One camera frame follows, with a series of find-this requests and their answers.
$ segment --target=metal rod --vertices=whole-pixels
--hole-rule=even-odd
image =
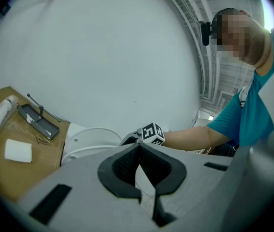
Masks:
[[[58,122],[61,122],[61,120],[59,118],[57,118],[56,116],[52,115],[51,113],[49,113],[43,106],[41,106],[37,101],[35,101],[30,94],[27,94],[28,97],[30,97],[32,99],[33,102],[35,102],[37,104],[37,106],[39,106],[40,108],[42,108],[47,114],[49,114],[51,117],[55,118]]]

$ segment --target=man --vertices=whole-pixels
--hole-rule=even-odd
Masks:
[[[219,11],[212,21],[212,36],[223,51],[254,66],[254,78],[242,108],[235,94],[219,116],[203,127],[164,133],[166,147],[200,150],[229,143],[252,145],[274,130],[258,91],[274,73],[274,29],[264,29],[247,12],[233,8]]]

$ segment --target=teal t-shirt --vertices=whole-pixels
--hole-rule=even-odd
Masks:
[[[274,29],[271,30],[271,36],[274,43]],[[239,93],[235,94],[225,109],[207,126],[230,138],[231,145],[252,145],[268,136],[274,130],[274,124],[258,92],[273,73],[274,61],[265,76],[258,76],[254,71],[244,107],[240,106]]]

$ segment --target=sleeve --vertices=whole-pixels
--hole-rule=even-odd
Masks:
[[[229,104],[219,114],[219,116],[207,126],[225,136],[231,141],[230,145],[239,144],[239,128],[242,117],[242,108],[240,106],[239,92],[233,96]]]

